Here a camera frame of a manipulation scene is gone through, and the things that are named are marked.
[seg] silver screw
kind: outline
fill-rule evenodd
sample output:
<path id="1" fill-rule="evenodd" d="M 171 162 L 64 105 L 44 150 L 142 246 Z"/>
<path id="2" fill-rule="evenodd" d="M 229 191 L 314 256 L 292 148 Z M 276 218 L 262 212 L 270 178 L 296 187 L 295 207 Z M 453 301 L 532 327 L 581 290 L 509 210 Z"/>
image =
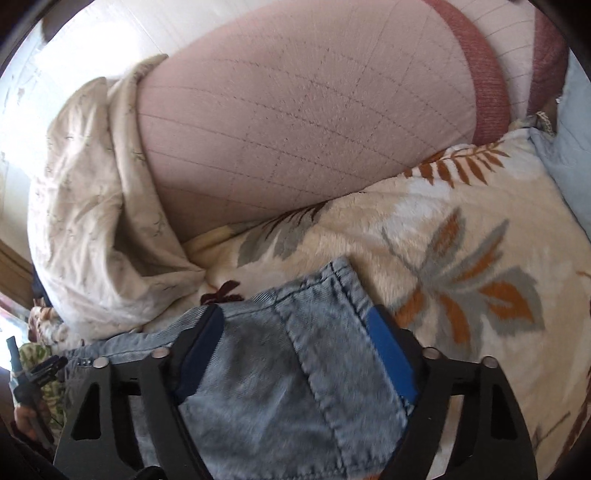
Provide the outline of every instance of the silver screw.
<path id="1" fill-rule="evenodd" d="M 100 356 L 92 362 L 92 366 L 95 368 L 104 368 L 107 365 L 109 365 L 109 359 L 105 356 Z"/>
<path id="2" fill-rule="evenodd" d="M 437 360 L 441 356 L 441 352 L 432 346 L 423 349 L 423 357 L 429 360 Z"/>
<path id="3" fill-rule="evenodd" d="M 164 358 L 165 356 L 168 356 L 169 353 L 170 350 L 165 346 L 159 346 L 158 348 L 152 350 L 152 356 L 154 358 Z"/>
<path id="4" fill-rule="evenodd" d="M 493 356 L 485 356 L 482 358 L 482 365 L 487 368 L 496 368 L 499 366 L 499 361 Z"/>

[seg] white sheet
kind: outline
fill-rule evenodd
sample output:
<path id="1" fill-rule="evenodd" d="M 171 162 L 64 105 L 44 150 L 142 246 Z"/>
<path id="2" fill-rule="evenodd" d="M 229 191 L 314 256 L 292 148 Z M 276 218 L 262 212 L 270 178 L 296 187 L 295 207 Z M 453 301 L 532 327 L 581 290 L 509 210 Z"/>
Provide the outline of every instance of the white sheet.
<path id="1" fill-rule="evenodd" d="M 137 83 L 164 59 L 80 88 L 51 124 L 46 167 L 31 183 L 33 262 L 86 341 L 146 324 L 203 281 L 166 221 L 135 119 Z"/>

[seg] gray fabric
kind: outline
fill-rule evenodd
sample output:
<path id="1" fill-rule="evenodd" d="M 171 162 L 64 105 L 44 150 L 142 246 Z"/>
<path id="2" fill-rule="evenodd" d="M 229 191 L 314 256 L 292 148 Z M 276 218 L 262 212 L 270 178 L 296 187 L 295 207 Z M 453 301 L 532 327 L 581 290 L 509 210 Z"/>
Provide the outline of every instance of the gray fabric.
<path id="1" fill-rule="evenodd" d="M 217 479 L 332 479 L 378 473 L 407 424 L 366 331 L 372 303 L 345 259 L 255 298 L 223 304 L 225 331 L 197 393 L 180 407 Z M 71 396 L 92 360 L 143 358 L 195 324 L 189 310 L 155 334 L 80 348 L 67 367 Z M 138 443 L 157 464 L 141 400 Z"/>
<path id="2" fill-rule="evenodd" d="M 591 82 L 571 52 L 554 140 L 530 129 L 538 156 L 591 241 Z"/>

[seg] blanket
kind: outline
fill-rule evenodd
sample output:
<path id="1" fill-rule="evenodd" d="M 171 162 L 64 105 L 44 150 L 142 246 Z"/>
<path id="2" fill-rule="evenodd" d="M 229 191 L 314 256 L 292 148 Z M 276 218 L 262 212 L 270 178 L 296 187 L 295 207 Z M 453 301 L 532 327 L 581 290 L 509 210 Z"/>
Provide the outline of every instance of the blanket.
<path id="1" fill-rule="evenodd" d="M 197 237 L 185 248 L 206 270 L 201 292 L 248 298 L 347 256 L 423 345 L 499 359 L 545 478 L 589 413 L 591 245 L 528 135 L 449 148 L 359 193 Z M 458 413 L 454 401 L 432 476 Z"/>
<path id="2" fill-rule="evenodd" d="M 167 223 L 137 130 L 137 83 L 164 58 L 118 82 L 87 83 L 49 127 L 47 163 L 31 182 L 28 236 L 64 322 L 62 347 L 140 327 L 203 280 Z"/>

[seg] jeans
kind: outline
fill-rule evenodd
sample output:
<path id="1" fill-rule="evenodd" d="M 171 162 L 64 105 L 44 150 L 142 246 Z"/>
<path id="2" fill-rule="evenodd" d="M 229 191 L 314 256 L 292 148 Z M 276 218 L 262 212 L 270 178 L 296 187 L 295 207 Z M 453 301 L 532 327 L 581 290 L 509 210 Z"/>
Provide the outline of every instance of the jeans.
<path id="1" fill-rule="evenodd" d="M 225 331 L 180 407 L 217 480 L 363 478 L 379 473 L 407 413 L 367 330 L 372 302 L 344 258 L 320 272 L 222 304 Z M 126 333 L 68 353 L 72 398 L 99 356 L 141 359 L 195 325 L 195 307 L 158 333 Z M 158 465 L 142 403 L 131 397 L 144 463 Z"/>

